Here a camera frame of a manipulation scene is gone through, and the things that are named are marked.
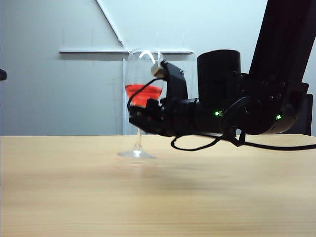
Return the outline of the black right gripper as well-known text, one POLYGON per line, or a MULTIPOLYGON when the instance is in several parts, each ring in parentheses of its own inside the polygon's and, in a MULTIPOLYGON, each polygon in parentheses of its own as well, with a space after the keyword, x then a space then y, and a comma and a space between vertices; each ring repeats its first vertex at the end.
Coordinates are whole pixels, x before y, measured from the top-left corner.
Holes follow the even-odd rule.
POLYGON ((161 108, 155 99, 147 99, 141 104, 131 102, 129 122, 146 133, 165 137, 199 134, 195 124, 197 98, 163 98, 160 102, 161 108), (158 115, 160 127, 143 117, 158 115))

